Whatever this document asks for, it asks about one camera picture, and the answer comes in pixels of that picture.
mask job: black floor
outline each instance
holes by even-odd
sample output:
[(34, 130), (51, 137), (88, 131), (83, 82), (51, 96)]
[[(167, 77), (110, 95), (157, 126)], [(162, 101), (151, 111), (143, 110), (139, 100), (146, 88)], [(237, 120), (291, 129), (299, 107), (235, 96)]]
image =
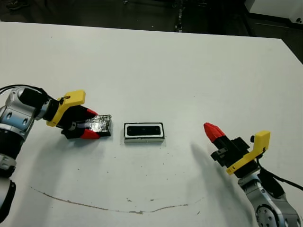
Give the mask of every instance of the black floor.
[[(289, 28), (285, 23), (252, 19), (243, 16), (232, 0), (219, 13), (206, 7), (187, 4), (182, 17), (182, 32), (253, 35), (281, 38), (303, 62), (303, 30)], [(178, 20), (178, 7), (172, 2), (152, 0), (29, 0), (30, 7), (18, 11), (6, 8), (9, 0), (0, 0), (0, 20), (13, 22), (62, 24), (76, 26), (111, 27), (137, 30), (174, 32)]]

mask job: white table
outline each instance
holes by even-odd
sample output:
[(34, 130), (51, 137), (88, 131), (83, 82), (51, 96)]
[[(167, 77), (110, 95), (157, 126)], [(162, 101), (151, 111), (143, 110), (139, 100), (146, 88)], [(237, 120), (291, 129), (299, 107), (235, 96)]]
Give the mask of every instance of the white table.
[[(237, 178), (211, 159), (205, 122), (247, 142), (270, 130), (262, 164), (303, 184), (303, 65), (279, 39), (0, 22), (0, 71), (3, 86), (56, 98), (82, 88), (113, 121), (95, 141), (36, 122), (2, 226), (257, 226)], [(163, 122), (165, 142), (125, 145), (125, 122)], [(303, 217), (302, 192), (283, 187)]]

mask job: yellow gripper bracket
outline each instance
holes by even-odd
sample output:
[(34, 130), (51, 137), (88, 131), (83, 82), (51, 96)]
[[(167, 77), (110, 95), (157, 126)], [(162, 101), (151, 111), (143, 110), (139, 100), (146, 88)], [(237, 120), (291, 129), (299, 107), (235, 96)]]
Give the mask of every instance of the yellow gripper bracket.
[(255, 135), (254, 138), (254, 148), (253, 150), (244, 155), (243, 158), (232, 164), (226, 172), (229, 175), (232, 175), (235, 171), (240, 169), (242, 166), (247, 164), (248, 162), (254, 160), (259, 155), (263, 154), (266, 150), (268, 150), (269, 146), (269, 139), (270, 139), (270, 132), (269, 131), (260, 131)]
[(59, 123), (64, 112), (69, 107), (84, 104), (85, 91), (84, 90), (70, 91), (70, 92), (66, 93), (64, 97), (58, 98), (57, 101), (61, 101), (61, 103), (59, 104), (59, 107), (58, 107), (58, 110), (57, 110), (55, 116), (53, 117), (53, 119), (51, 121), (46, 122), (46, 124), (51, 127), (54, 127)]

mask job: red fingertip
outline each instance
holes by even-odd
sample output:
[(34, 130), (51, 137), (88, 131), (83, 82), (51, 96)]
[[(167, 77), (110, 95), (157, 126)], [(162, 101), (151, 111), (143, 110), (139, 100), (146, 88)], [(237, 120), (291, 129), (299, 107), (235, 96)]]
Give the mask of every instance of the red fingertip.
[(87, 112), (93, 114), (93, 115), (98, 115), (95, 111), (91, 110), (91, 109), (87, 109)]
[(99, 139), (100, 136), (92, 130), (85, 129), (83, 135), (80, 136), (80, 138), (81, 139), (95, 140), (95, 139)]
[(204, 124), (204, 130), (211, 142), (214, 142), (219, 137), (225, 136), (224, 132), (222, 132), (218, 126), (208, 122)]

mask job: stain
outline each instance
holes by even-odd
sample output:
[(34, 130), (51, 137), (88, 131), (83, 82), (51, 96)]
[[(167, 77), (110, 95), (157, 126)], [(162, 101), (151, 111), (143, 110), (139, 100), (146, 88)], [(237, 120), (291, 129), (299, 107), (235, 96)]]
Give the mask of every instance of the stain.
[[(73, 201), (70, 201), (70, 200), (60, 199), (60, 198), (51, 196), (49, 194), (46, 194), (45, 192), (39, 191), (38, 189), (33, 188), (32, 186), (30, 186), (30, 188), (32, 188), (34, 191), (36, 191), (36, 192), (38, 192), (38, 193), (40, 193), (42, 195), (45, 195), (45, 196), (47, 196), (47, 197), (49, 197), (51, 199), (57, 200), (57, 201), (67, 202), (67, 203), (70, 203), (70, 204), (79, 205), (79, 206), (83, 206), (83, 207), (95, 208), (95, 209), (98, 209), (98, 210), (120, 212), (120, 213), (133, 213), (133, 214), (140, 214), (141, 215), (141, 214), (144, 214), (144, 213), (155, 213), (155, 212), (160, 211), (160, 210), (165, 210), (165, 209), (170, 209), (170, 208), (175, 208), (175, 207), (185, 207), (185, 206), (189, 206), (190, 205), (190, 204), (180, 204), (180, 205), (175, 205), (175, 206), (167, 206), (167, 207), (162, 207), (162, 208), (159, 208), (159, 209), (156, 209), (156, 210), (152, 210), (152, 211), (142, 211), (142, 210), (141, 211), (110, 210), (110, 209), (106, 209), (106, 208), (103, 208), (103, 207), (91, 206), (91, 205), (87, 205), (87, 204), (83, 204), (83, 203), (79, 203), (79, 202), (73, 202)], [(198, 201), (196, 201), (195, 203), (193, 203), (191, 205), (194, 205), (194, 204), (200, 202), (202, 199), (204, 199), (204, 197), (201, 198), (201, 199), (199, 199)]]

